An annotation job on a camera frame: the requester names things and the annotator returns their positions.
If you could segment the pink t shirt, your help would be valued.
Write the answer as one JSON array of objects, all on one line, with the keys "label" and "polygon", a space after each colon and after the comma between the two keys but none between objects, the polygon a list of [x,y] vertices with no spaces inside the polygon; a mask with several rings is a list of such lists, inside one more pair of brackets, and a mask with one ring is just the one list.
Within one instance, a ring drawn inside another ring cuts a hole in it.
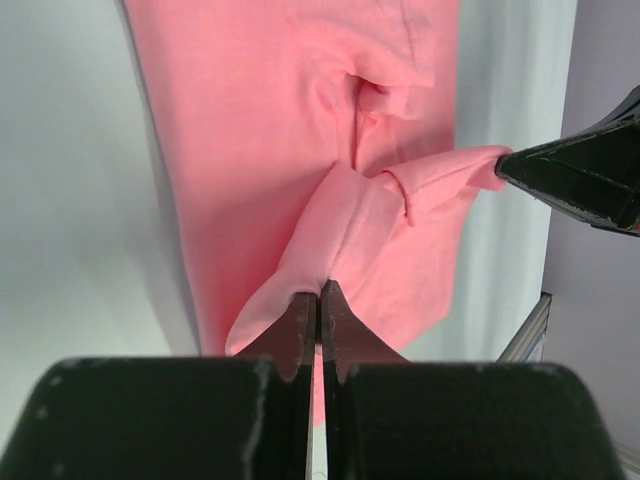
[{"label": "pink t shirt", "polygon": [[395,349],[451,306],[501,146],[456,149],[455,1],[129,1],[204,353],[340,285]]}]

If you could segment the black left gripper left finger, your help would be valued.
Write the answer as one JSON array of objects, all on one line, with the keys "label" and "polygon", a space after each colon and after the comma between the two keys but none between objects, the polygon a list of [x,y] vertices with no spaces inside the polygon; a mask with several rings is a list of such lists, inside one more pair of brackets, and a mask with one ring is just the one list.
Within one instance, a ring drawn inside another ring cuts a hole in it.
[{"label": "black left gripper left finger", "polygon": [[36,383],[5,479],[306,479],[317,299],[233,357],[95,357]]}]

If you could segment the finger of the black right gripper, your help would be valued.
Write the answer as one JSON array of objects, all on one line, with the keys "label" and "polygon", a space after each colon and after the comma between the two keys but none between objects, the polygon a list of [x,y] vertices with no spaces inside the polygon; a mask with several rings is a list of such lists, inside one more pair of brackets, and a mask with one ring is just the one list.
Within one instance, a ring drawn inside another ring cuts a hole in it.
[{"label": "finger of the black right gripper", "polygon": [[580,131],[577,136],[604,135],[621,129],[639,129],[640,86],[630,93],[603,119]]},{"label": "finger of the black right gripper", "polygon": [[496,175],[590,226],[639,235],[639,126],[619,124],[500,157]]}]

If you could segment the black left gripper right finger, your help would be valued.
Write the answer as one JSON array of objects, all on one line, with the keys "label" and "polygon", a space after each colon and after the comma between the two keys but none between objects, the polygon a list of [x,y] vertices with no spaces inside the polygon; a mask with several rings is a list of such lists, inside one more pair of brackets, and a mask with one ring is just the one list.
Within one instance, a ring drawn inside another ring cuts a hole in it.
[{"label": "black left gripper right finger", "polygon": [[319,300],[332,479],[620,479],[585,384],[535,362],[411,362],[351,311]]}]

